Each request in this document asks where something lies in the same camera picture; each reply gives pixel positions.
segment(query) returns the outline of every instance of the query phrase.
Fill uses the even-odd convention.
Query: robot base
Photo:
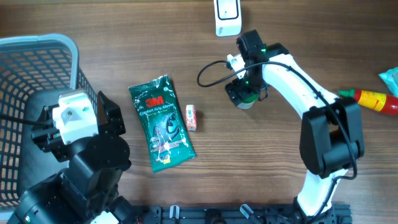
[[[246,218],[239,207],[181,207],[179,218],[170,217],[170,207],[140,207],[143,213],[140,219],[145,224],[289,224],[306,223],[303,218],[292,216],[294,206],[269,205],[251,207],[256,220]],[[352,223],[349,205],[333,205],[327,215],[315,222],[319,224]]]

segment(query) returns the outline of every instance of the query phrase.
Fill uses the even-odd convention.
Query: green package
[[[189,140],[169,76],[129,87],[148,143],[152,170],[158,172],[193,159]]]

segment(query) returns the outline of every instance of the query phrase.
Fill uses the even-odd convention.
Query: wood grain surface
[[[286,46],[330,91],[388,93],[378,74],[398,66],[398,1],[242,1],[243,30]],[[134,205],[290,203],[306,168],[299,116],[273,88],[250,110],[229,101],[224,85],[200,88],[199,70],[238,53],[236,37],[217,37],[213,1],[0,6],[0,36],[58,32],[80,49],[80,67],[96,91],[122,109],[132,162],[119,191]],[[203,82],[229,71],[207,70]],[[169,74],[181,108],[194,104],[197,158],[152,173],[144,132],[127,90]],[[365,156],[334,201],[351,204],[354,223],[398,222],[398,122],[362,110]]]
[[[81,4],[81,3],[121,3],[121,2],[197,2],[207,0],[0,0],[3,5],[21,4]]]

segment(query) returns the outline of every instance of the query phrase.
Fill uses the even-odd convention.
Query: cable
[[[15,118],[13,116],[5,115],[5,114],[0,114],[0,119],[12,121],[12,122],[18,122],[18,123],[22,123],[22,124],[39,125],[39,126],[46,126],[46,125],[50,125],[52,123],[52,119],[44,121],[44,122],[38,122],[38,121],[29,121],[26,119]]]
[[[212,66],[212,65],[215,65],[215,64],[217,64],[217,63],[225,63],[226,65],[228,64],[228,62],[225,61],[225,60],[218,60],[218,61],[211,62],[210,64],[204,66],[203,69],[200,70],[200,72],[199,72],[199,74],[198,74],[198,78],[197,78],[197,82],[198,82],[198,85],[199,85],[200,87],[211,87],[211,86],[213,86],[213,85],[217,85],[217,84],[219,84],[219,83],[221,83],[221,82],[223,82],[223,81],[225,81],[225,80],[227,80],[227,79],[229,79],[229,78],[231,78],[231,77],[233,77],[233,76],[235,75],[234,73],[232,73],[232,74],[228,75],[227,77],[224,77],[224,78],[222,78],[222,79],[220,79],[220,80],[218,80],[218,81],[215,81],[215,82],[210,83],[210,84],[207,84],[207,85],[202,85],[202,84],[199,82],[199,77],[200,77],[200,75],[201,75],[208,67],[210,67],[210,66]]]
[[[218,81],[215,81],[215,82],[213,82],[213,83],[210,83],[210,84],[207,84],[207,85],[201,84],[201,83],[199,82],[199,77],[200,77],[200,75],[203,73],[204,70],[206,70],[206,68],[208,68],[208,67],[210,67],[210,66],[212,66],[212,65],[214,65],[214,64],[216,64],[216,63],[220,63],[220,61],[216,61],[216,62],[210,63],[209,65],[205,66],[205,67],[199,72],[198,77],[197,77],[197,82],[198,82],[198,85],[199,85],[199,86],[201,86],[201,87],[210,87],[210,86],[219,84],[219,83],[221,83],[221,82],[223,82],[223,81],[225,81],[225,80],[227,80],[227,79],[229,79],[229,78],[231,78],[231,77],[237,75],[238,73],[243,72],[243,71],[245,71],[245,70],[248,70],[249,68],[252,68],[252,67],[256,67],[256,66],[260,66],[260,65],[278,65],[278,66],[281,66],[281,67],[286,68],[287,70],[290,70],[291,72],[293,72],[294,74],[296,74],[296,76],[298,76],[299,78],[301,78],[301,79],[303,80],[303,82],[304,82],[305,84],[307,84],[308,87],[310,87],[310,89],[316,94],[316,96],[319,97],[319,99],[322,100],[322,102],[325,104],[327,110],[331,113],[333,119],[335,120],[335,122],[337,123],[337,125],[340,127],[341,133],[343,134],[344,140],[345,140],[345,142],[346,142],[346,144],[347,144],[349,157],[350,157],[350,159],[351,159],[351,165],[353,166],[353,175],[352,175],[352,176],[341,175],[341,176],[335,177],[335,178],[332,180],[332,184],[330,185],[330,188],[329,188],[328,194],[326,195],[325,201],[322,203],[322,206],[319,208],[319,210],[316,212],[316,214],[315,214],[314,216],[310,217],[310,218],[308,219],[308,221],[310,222],[310,221],[312,221],[312,220],[318,218],[319,215],[322,213],[323,209],[326,207],[328,201],[330,200],[330,197],[331,197],[331,195],[332,195],[332,193],[333,193],[333,191],[334,191],[334,189],[335,189],[335,186],[336,186],[336,184],[337,184],[337,181],[340,180],[340,179],[353,180],[353,179],[356,178],[356,176],[357,176],[357,174],[358,174],[358,167],[357,167],[357,165],[356,165],[355,157],[354,157],[354,154],[353,154],[353,148],[352,148],[351,143],[350,143],[350,141],[349,141],[347,132],[346,132],[345,128],[343,127],[343,123],[340,121],[338,115],[337,115],[336,112],[331,108],[329,102],[327,102],[327,100],[322,96],[322,94],[321,94],[321,93],[320,93],[320,92],[319,92],[319,91],[318,91],[318,90],[317,90],[317,89],[316,89],[316,88],[315,88],[315,87],[314,87],[314,86],[301,74],[301,73],[299,73],[298,71],[296,71],[294,68],[292,68],[292,67],[289,66],[289,65],[286,65],[286,64],[280,63],[280,62],[260,62],[260,63],[255,63],[255,64],[253,64],[253,65],[247,66],[246,68],[242,68],[242,69],[240,69],[240,70],[238,70],[238,71],[236,71],[236,72],[234,72],[234,73],[232,73],[232,74],[230,74],[230,75],[227,75],[226,77],[224,77],[224,78],[222,78],[222,79],[220,79],[220,80],[218,80]]]

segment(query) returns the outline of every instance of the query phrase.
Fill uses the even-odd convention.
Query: wire mesh basket
[[[87,90],[96,111],[97,96],[78,60],[76,44],[62,34],[0,39],[0,113],[35,121],[43,106],[77,88]],[[15,207],[25,190],[67,165],[32,142],[31,128],[0,120],[0,208]]]

